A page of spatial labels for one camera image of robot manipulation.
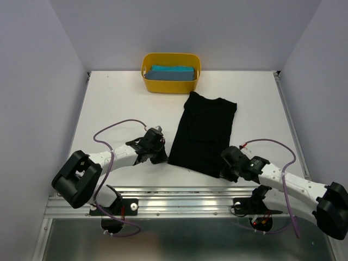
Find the metal plate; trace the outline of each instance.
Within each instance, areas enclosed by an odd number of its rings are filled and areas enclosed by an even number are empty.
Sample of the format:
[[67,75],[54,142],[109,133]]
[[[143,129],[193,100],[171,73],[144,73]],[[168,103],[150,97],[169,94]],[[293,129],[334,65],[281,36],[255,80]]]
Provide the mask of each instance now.
[[[330,261],[326,236],[300,220],[301,239],[292,228],[277,235],[262,235],[234,225],[248,219],[133,220],[142,232],[129,238],[103,235],[100,219],[54,220],[44,260],[88,261]],[[274,219],[275,229],[287,222]],[[131,231],[124,228],[122,233]]]

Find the white tabletop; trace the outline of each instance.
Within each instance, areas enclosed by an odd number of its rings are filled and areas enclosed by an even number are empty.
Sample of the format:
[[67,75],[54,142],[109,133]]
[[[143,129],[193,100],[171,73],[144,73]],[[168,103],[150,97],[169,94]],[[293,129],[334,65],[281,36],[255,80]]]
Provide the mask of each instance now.
[[[237,103],[231,145],[257,138],[270,138],[287,144],[295,151],[283,104],[272,72],[203,71],[196,92],[215,99],[222,97]],[[94,71],[91,74],[78,120],[71,153],[82,150],[95,153],[107,150],[93,141],[100,129],[124,119],[139,119],[148,126],[161,125],[169,155],[183,106],[188,95],[154,94],[145,88],[139,71]],[[127,122],[101,134],[113,148],[144,135],[142,126]],[[276,144],[258,142],[248,145],[253,154],[279,167],[291,160],[291,154]],[[288,171],[303,177],[299,161]],[[150,161],[124,167],[111,173],[107,184],[133,187],[231,187],[254,186],[239,179],[231,183],[181,167]]]

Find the folded cloth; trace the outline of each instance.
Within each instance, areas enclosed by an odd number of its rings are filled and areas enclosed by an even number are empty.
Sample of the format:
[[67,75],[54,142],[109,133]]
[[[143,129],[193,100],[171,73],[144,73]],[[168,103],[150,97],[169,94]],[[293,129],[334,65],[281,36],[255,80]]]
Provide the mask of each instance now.
[[192,91],[184,108],[168,163],[218,178],[225,165],[220,154],[229,146],[237,104]]
[[165,72],[194,72],[193,67],[188,66],[161,66],[161,65],[152,65],[152,71],[165,71]]
[[148,71],[145,74],[148,80],[195,80],[195,72],[164,72]]

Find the black t-shirt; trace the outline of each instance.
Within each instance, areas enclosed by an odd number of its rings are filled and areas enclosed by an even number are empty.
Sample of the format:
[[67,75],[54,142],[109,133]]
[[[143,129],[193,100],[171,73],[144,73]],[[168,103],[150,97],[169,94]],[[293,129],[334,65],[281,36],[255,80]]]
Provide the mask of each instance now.
[[220,154],[229,146],[237,104],[209,100],[192,91],[184,109],[169,164],[218,178],[224,167]]

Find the metal bracket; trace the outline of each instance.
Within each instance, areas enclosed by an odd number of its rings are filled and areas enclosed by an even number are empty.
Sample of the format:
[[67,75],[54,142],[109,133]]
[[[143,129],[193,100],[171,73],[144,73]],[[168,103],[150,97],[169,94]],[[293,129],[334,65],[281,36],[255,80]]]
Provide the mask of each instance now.
[[[113,216],[121,216],[122,207],[125,207],[125,216],[137,216],[139,200],[137,198],[124,198],[113,204],[106,211]],[[105,216],[99,209],[89,210],[90,216]]]

